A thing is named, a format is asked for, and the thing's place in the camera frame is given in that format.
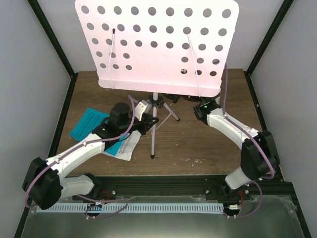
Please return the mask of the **white sheet music page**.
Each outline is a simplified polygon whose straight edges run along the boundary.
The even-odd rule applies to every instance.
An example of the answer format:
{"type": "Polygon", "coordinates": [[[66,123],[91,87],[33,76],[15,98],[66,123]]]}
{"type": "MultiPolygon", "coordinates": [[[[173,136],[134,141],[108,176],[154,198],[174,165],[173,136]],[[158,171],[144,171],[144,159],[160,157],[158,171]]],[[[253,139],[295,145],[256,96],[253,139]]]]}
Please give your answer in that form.
{"type": "Polygon", "coordinates": [[[132,132],[131,135],[127,135],[120,139],[119,142],[115,143],[109,149],[103,152],[103,154],[114,157],[116,159],[130,161],[132,153],[139,142],[141,134],[138,131],[132,132]]]}

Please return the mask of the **blue sheet music folder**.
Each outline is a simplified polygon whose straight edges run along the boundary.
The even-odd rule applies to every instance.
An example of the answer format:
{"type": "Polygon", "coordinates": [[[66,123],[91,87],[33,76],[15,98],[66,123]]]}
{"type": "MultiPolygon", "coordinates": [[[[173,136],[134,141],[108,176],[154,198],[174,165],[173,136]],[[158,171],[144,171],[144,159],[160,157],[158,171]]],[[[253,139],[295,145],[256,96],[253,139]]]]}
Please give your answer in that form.
{"type": "MultiPolygon", "coordinates": [[[[82,141],[92,132],[92,130],[97,127],[104,118],[107,118],[109,114],[99,112],[97,110],[87,108],[85,113],[80,118],[76,126],[71,130],[69,135],[76,141],[82,141]]],[[[115,145],[107,149],[104,154],[118,158],[119,150],[123,146],[123,142],[117,142],[115,145]]]]}

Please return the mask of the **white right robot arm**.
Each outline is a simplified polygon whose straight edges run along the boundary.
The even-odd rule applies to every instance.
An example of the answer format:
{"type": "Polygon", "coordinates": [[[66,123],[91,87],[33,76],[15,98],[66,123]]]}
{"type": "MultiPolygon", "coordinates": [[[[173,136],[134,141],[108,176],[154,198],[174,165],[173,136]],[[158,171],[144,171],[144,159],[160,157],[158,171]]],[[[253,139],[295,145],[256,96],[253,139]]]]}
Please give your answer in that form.
{"type": "Polygon", "coordinates": [[[194,107],[196,118],[205,125],[217,129],[233,141],[241,150],[240,166],[225,178],[220,194],[230,200],[238,193],[238,188],[258,179],[274,178],[275,169],[280,165],[273,135],[267,131],[258,131],[248,127],[226,113],[220,106],[220,95],[198,97],[164,94],[173,103],[180,98],[198,102],[194,107]]]}

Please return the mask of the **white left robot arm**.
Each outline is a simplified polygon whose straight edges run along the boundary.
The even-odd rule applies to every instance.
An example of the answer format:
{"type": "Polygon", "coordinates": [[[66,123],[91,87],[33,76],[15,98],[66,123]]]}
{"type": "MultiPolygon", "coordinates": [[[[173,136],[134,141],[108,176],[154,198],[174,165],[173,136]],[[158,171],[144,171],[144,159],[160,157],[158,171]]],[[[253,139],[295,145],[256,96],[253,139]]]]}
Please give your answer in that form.
{"type": "Polygon", "coordinates": [[[72,178],[68,175],[91,157],[120,142],[125,135],[134,131],[145,135],[159,121],[146,110],[143,102],[139,102],[134,110],[126,103],[117,103],[109,116],[82,141],[45,160],[35,158],[22,185],[26,198],[32,199],[43,210],[65,197],[82,195],[85,199],[98,199],[102,183],[94,175],[86,173],[72,178]]]}

